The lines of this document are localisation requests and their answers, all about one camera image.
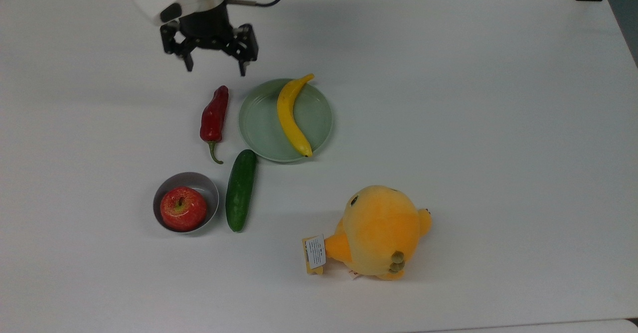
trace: toy tag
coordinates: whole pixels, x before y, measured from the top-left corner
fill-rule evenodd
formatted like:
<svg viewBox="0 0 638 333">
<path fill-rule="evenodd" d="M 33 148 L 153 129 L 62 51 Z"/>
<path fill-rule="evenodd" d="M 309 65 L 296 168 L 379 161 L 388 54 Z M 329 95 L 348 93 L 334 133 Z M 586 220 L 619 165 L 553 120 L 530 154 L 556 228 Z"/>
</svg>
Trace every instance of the toy tag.
<svg viewBox="0 0 638 333">
<path fill-rule="evenodd" d="M 353 270 L 349 270 L 349 271 L 348 271 L 348 274 L 350 275 L 350 277 L 351 277 L 352 279 L 355 279 L 355 278 L 357 278 L 358 276 L 361 276 L 359 273 L 357 273 L 357 272 L 355 272 L 355 271 L 353 271 Z"/>
<path fill-rule="evenodd" d="M 306 272 L 308 274 L 323 274 L 323 265 L 325 265 L 323 235 L 304 238 L 302 242 L 306 258 Z"/>
</svg>

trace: plush toy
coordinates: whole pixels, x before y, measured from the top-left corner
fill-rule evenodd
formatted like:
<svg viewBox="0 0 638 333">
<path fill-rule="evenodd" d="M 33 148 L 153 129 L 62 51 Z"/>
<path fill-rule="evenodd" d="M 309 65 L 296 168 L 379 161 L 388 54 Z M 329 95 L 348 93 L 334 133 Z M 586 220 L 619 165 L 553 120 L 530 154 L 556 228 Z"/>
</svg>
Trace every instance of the plush toy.
<svg viewBox="0 0 638 333">
<path fill-rule="evenodd" d="M 326 257 L 345 263 L 358 274 L 394 280 L 428 233 L 432 218 L 417 210 L 408 197 L 385 186 L 369 186 L 357 192 L 334 235 L 325 240 Z"/>
</svg>

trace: cucumber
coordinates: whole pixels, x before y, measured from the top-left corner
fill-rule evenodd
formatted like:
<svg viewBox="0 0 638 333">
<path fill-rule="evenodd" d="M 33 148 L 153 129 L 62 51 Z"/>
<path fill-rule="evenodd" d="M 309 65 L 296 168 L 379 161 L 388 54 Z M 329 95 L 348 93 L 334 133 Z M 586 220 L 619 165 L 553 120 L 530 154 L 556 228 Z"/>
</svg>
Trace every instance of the cucumber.
<svg viewBox="0 0 638 333">
<path fill-rule="evenodd" d="M 257 155 L 246 149 L 237 155 L 230 172 L 226 191 L 226 220 L 235 232 L 241 231 L 246 223 L 256 169 Z"/>
</svg>

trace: green plate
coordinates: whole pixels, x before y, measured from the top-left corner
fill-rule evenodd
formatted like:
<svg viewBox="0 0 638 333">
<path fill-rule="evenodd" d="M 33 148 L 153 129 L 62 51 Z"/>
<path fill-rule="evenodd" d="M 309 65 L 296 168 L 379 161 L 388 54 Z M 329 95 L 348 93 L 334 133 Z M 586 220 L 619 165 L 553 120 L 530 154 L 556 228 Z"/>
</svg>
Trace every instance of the green plate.
<svg viewBox="0 0 638 333">
<path fill-rule="evenodd" d="M 239 110 L 239 131 L 256 154 L 278 163 L 304 157 L 290 144 L 277 116 L 277 98 L 292 79 L 275 79 L 254 88 Z M 332 111 L 323 94 L 305 84 L 293 108 L 295 122 L 310 142 L 313 156 L 326 142 L 332 129 Z"/>
</svg>

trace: robotic arm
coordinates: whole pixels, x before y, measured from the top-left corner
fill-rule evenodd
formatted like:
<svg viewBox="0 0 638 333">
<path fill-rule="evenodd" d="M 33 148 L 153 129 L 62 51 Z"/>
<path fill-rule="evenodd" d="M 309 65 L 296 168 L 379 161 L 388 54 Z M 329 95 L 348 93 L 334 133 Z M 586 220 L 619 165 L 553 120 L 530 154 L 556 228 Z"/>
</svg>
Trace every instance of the robotic arm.
<svg viewBox="0 0 638 333">
<path fill-rule="evenodd" d="M 221 50 L 237 59 L 241 76 L 257 60 L 258 46 L 251 24 L 233 28 L 228 20 L 227 0 L 133 0 L 153 24 L 159 26 L 164 52 L 184 60 L 193 70 L 191 52 L 196 48 Z M 184 35 L 182 42 L 175 34 Z"/>
</svg>

